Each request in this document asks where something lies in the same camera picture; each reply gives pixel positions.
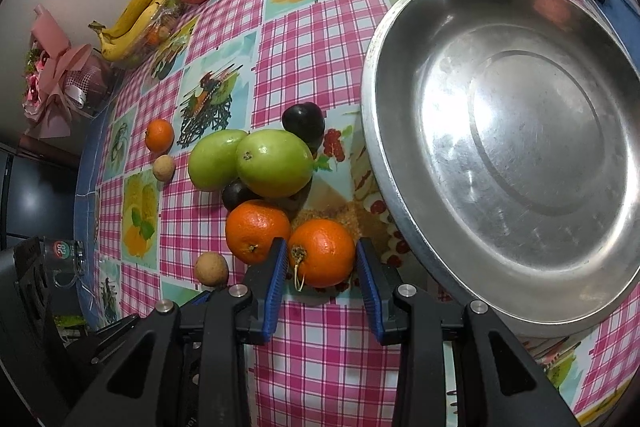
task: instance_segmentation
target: banana bunch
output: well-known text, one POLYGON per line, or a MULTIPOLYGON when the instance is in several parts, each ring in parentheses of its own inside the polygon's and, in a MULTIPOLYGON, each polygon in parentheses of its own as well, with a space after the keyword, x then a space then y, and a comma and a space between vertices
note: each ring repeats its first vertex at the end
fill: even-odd
POLYGON ((98 34, 102 56, 110 62, 127 57, 130 46, 146 30, 166 0, 131 0, 111 28, 92 22, 89 28, 98 34))

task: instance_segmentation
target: tablecloth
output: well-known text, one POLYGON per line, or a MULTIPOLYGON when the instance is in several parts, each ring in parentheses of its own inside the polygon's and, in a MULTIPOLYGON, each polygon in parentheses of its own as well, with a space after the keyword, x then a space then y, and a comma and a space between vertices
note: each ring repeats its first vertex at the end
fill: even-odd
MULTIPOLYGON (((332 139, 319 150, 312 190, 294 226, 313 216, 338 219, 354 237, 372 237, 382 261, 397 266, 407 282, 447 299, 395 227, 364 147, 358 106, 364 55, 395 1, 210 0, 182 16, 180 31, 127 75, 83 153, 75 217, 92 265, 81 292, 88 314, 103 325, 146 315, 159 298, 186 302, 201 290, 193 263, 203 251, 223 253, 229 282, 239 282, 245 267, 226 247, 226 210, 218 193, 193 187, 188 153, 220 128, 277 128, 284 108, 307 100, 326 112, 332 139), (175 129, 170 153, 177 169, 164 186, 150 174, 154 158, 144 146, 154 118, 175 129), (127 237, 132 205, 153 232, 142 246, 127 237)), ((574 1, 600 16, 588 0, 574 1)), ((636 287, 593 330, 523 339, 583 424, 615 402, 638 367, 639 299, 636 287)), ((453 426, 450 346, 444 351, 453 426)), ((246 359, 254 425, 391 423, 399 347, 381 347, 369 333, 357 277, 301 294, 289 280, 273 340, 248 346, 246 359)))

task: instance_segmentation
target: stainless steel bowl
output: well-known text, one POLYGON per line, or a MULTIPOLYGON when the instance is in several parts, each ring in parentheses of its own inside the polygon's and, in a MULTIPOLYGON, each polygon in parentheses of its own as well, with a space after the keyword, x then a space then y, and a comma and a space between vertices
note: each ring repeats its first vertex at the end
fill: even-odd
POLYGON ((638 72, 571 1, 398 1, 362 117, 399 229, 457 300, 556 337, 638 281, 638 72))

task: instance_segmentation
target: dark plum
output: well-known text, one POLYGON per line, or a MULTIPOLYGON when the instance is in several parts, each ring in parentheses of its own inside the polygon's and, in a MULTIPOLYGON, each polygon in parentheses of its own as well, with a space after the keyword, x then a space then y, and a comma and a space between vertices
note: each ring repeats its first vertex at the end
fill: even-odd
POLYGON ((282 114, 282 126, 312 146, 321 141, 324 135, 324 116, 322 110, 313 102, 297 103, 282 114))
POLYGON ((250 200, 261 200, 262 198, 247 187, 240 178, 233 180, 222 190, 222 204, 231 212, 240 203, 250 200))

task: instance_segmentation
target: printed green leaf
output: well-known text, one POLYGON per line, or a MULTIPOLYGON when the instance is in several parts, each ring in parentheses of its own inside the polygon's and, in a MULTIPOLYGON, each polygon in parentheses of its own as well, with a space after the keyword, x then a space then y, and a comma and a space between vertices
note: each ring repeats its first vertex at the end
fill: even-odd
POLYGON ((154 235, 154 226, 148 221, 142 221, 140 223, 140 235, 145 239, 150 239, 152 235, 154 235))
POLYGON ((140 211, 135 206, 131 209, 131 222, 133 223, 134 227, 139 227, 140 223, 142 223, 140 211))
POLYGON ((329 171, 331 172, 331 165, 329 165, 329 156, 321 154, 318 155, 314 163, 314 171, 329 171))

